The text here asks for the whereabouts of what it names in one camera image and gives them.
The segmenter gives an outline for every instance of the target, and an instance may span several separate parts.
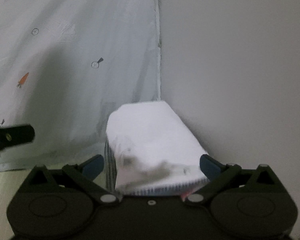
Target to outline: wall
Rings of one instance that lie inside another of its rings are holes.
[[[300,0],[160,5],[162,99],[219,161],[271,165],[300,238]]]

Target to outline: printed carrot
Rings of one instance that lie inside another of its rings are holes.
[[[21,88],[21,86],[26,82],[26,79],[27,79],[28,75],[29,75],[29,72],[28,72],[27,74],[25,74],[25,75],[20,79],[20,81],[18,82],[17,87],[20,87],[20,88]]]

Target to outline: white curtain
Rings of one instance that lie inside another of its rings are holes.
[[[0,171],[99,154],[112,111],[159,99],[158,15],[158,0],[0,0],[0,124],[36,133]]]

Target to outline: stack of folded fabric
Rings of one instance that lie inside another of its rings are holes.
[[[116,165],[107,184],[116,173],[123,195],[181,195],[209,182],[199,167],[207,152],[164,101],[121,106],[106,133],[106,160]]]

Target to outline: black object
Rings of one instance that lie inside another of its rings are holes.
[[[0,128],[0,150],[33,138],[30,125]],[[203,155],[210,182],[184,201],[111,194],[92,182],[103,167],[101,155],[61,170],[34,167],[7,208],[13,239],[289,239],[297,219],[295,203],[265,164],[243,170]]]

